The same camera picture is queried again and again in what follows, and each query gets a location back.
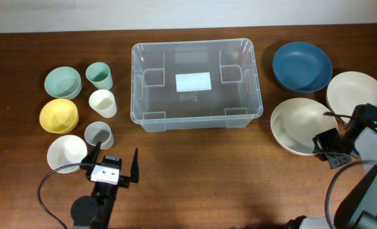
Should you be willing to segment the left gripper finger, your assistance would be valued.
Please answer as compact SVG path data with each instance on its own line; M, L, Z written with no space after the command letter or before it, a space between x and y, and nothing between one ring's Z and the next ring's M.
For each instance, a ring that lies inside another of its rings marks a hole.
M101 141L98 141L94 149L81 160L81 169L90 169L96 163L100 147Z
M139 182L138 148L135 149L132 165L130 169L130 182Z

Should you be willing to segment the cream bowl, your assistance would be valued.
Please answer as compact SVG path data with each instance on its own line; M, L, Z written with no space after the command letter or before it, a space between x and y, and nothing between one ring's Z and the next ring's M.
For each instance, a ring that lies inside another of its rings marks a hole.
M293 98L277 105L271 114L271 132L277 143L287 151L300 156L313 156L313 138L338 123L325 116L328 109L307 98Z

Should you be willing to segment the beige bowl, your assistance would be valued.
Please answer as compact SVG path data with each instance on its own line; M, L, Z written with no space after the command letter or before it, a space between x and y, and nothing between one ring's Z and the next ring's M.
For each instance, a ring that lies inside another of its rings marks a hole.
M377 107L377 80L357 71L340 73L328 84L326 102L334 113L349 116L360 104Z

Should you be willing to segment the dark blue bowl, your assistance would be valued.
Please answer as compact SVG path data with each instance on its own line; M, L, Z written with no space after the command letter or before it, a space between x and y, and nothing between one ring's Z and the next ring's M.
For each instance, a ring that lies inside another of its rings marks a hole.
M307 94L325 88L333 74L330 58L319 47L302 41L287 43L273 57L273 72L286 90Z

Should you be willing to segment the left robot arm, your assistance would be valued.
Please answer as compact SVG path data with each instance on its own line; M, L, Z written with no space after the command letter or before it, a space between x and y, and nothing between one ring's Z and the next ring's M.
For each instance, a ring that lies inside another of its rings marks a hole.
M100 148L101 142L98 142L81 160L80 168L86 171L85 177L94 183L94 188L89 196L82 196L72 204L73 228L107 228L118 189L128 189L131 183L139 182L137 149L134 152L130 175L123 176L120 158L105 156L100 163L96 162Z

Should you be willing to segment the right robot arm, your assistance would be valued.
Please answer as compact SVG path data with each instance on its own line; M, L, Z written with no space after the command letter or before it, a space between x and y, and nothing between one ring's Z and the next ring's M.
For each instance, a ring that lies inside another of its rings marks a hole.
M370 103L356 106L344 134L332 128L316 135L313 142L313 151L319 159L337 169L327 189L325 216L299 216L291 219L286 228L377 228L377 107ZM365 176L331 215L329 203L336 181L342 173L356 166L365 168Z

